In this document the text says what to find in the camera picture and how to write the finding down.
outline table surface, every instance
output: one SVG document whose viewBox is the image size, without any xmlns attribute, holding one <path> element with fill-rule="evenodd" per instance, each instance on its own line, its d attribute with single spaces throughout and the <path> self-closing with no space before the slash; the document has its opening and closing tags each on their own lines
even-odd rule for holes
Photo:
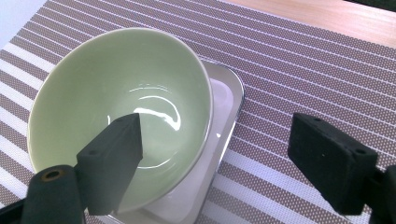
<svg viewBox="0 0 396 224">
<path fill-rule="evenodd" d="M 290 122 L 294 112 L 321 117 L 376 150 L 380 169 L 396 163 L 394 13 L 331 0 L 229 2 L 48 0 L 33 10 L 0 50 L 0 207 L 23 198 L 33 176 L 27 122 L 50 70 L 97 35 L 144 26 L 230 67 L 245 86 L 197 223 L 367 222 L 368 208 L 337 215 L 293 165 Z"/>
<path fill-rule="evenodd" d="M 396 48 L 396 12 L 343 0 L 227 0 L 293 21 Z"/>
</svg>

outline woven placemat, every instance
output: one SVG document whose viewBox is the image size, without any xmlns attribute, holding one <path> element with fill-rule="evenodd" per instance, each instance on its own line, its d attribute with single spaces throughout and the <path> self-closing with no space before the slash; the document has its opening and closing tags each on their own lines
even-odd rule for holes
<svg viewBox="0 0 396 224">
<path fill-rule="evenodd" d="M 246 98 L 197 223 L 367 223 L 337 215 L 287 156 L 291 115 L 326 119 L 396 163 L 396 50 L 214 0 L 49 0 L 0 51 L 0 206 L 33 176 L 29 111 L 49 71 L 108 31 L 169 32 L 240 76 Z M 90 217 L 90 223 L 101 222 Z"/>
</svg>

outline metal tray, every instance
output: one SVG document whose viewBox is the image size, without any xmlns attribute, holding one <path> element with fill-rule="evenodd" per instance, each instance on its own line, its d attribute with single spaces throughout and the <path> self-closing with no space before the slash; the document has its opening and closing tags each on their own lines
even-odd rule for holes
<svg viewBox="0 0 396 224">
<path fill-rule="evenodd" d="M 171 192 L 137 211 L 98 217 L 105 223 L 186 224 L 198 218 L 233 133 L 244 99 L 239 77 L 229 68 L 203 61 L 214 95 L 214 116 L 203 154 Z"/>
</svg>

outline bowl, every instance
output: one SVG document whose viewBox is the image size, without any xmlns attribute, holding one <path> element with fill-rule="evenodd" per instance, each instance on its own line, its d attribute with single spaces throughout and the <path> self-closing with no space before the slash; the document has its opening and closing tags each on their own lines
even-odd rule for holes
<svg viewBox="0 0 396 224">
<path fill-rule="evenodd" d="M 40 89 L 28 122 L 36 172 L 75 165 L 76 155 L 112 120 L 140 114 L 143 160 L 119 212 L 174 188 L 205 146 L 213 95 L 205 68 L 179 39 L 129 28 L 99 35 L 65 56 Z"/>
</svg>

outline screw hole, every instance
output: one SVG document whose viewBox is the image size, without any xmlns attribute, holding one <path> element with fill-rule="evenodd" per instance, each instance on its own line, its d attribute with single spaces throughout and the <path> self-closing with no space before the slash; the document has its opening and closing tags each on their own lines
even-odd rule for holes
<svg viewBox="0 0 396 224">
<path fill-rule="evenodd" d="M 366 154 L 366 151 L 364 151 L 363 149 L 360 149 L 360 148 L 355 149 L 355 151 L 359 154 Z"/>
<path fill-rule="evenodd" d="M 41 176 L 41 180 L 45 181 L 45 182 L 49 182 L 55 179 L 58 179 L 59 177 L 61 177 L 64 174 L 63 170 L 51 170 L 46 172 L 45 174 L 43 174 Z"/>
</svg>

